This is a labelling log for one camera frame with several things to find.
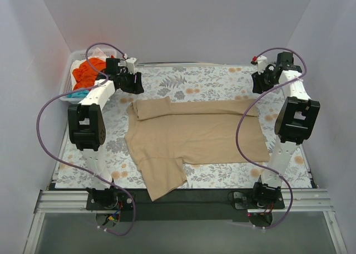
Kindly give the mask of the beige t shirt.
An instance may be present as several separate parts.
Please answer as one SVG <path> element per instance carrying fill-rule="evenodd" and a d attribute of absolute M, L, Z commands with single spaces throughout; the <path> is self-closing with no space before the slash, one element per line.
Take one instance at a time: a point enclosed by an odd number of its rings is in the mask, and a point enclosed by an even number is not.
<path fill-rule="evenodd" d="M 186 182 L 183 164 L 268 162 L 253 100 L 136 100 L 128 108 L 125 141 L 155 201 Z"/>

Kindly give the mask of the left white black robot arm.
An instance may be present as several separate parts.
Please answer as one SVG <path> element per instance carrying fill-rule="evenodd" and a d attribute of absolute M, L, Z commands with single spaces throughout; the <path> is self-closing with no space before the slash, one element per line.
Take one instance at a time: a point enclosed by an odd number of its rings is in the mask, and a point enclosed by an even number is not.
<path fill-rule="evenodd" d="M 78 104 L 68 107 L 70 141 L 80 150 L 88 170 L 93 172 L 94 180 L 86 191 L 91 203 L 100 210 L 133 210 L 134 199 L 111 185 L 113 179 L 104 159 L 106 128 L 102 109 L 116 90 L 135 95 L 144 92 L 136 61 L 134 57 L 107 58 L 106 67 L 95 72 L 94 84 L 98 87 L 91 89 Z"/>

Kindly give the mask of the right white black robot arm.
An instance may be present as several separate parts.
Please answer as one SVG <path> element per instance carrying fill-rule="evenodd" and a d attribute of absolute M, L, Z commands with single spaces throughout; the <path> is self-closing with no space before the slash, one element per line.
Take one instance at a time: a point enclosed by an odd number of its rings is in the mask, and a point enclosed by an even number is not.
<path fill-rule="evenodd" d="M 251 75 L 253 93 L 263 94 L 282 85 L 285 102 L 276 119 L 275 146 L 265 170 L 253 187 L 253 200 L 259 208 L 270 207 L 281 198 L 283 180 L 271 169 L 284 174 L 289 162 L 303 141 L 309 139 L 315 125 L 320 102 L 312 100 L 301 80 L 302 69 L 294 64 L 291 52 L 277 54 L 274 63 L 265 56 L 254 57 L 253 65 L 258 71 Z"/>

